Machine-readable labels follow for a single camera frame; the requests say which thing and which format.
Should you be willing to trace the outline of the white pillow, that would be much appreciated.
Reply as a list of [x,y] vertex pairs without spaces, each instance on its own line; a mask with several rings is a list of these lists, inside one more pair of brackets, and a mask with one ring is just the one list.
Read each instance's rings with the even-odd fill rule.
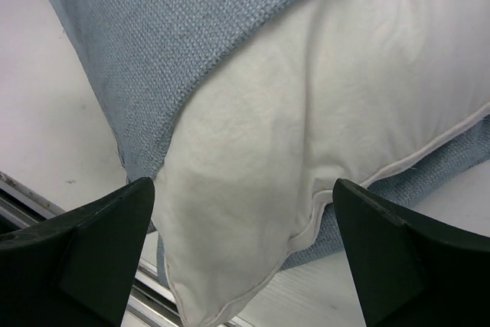
[[489,159],[489,0],[300,0],[178,114],[158,274],[186,326],[341,249],[339,178],[412,206]]

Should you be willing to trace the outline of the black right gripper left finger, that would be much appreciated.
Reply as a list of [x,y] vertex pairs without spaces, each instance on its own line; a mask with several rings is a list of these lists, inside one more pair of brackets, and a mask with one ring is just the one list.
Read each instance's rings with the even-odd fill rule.
[[152,215],[155,187],[134,182],[1,236],[3,326],[119,326]]

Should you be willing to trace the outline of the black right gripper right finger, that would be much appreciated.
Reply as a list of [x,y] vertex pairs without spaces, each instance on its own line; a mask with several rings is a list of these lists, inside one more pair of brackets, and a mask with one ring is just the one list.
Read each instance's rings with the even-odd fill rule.
[[333,205],[368,326],[487,326],[489,238],[347,179]]

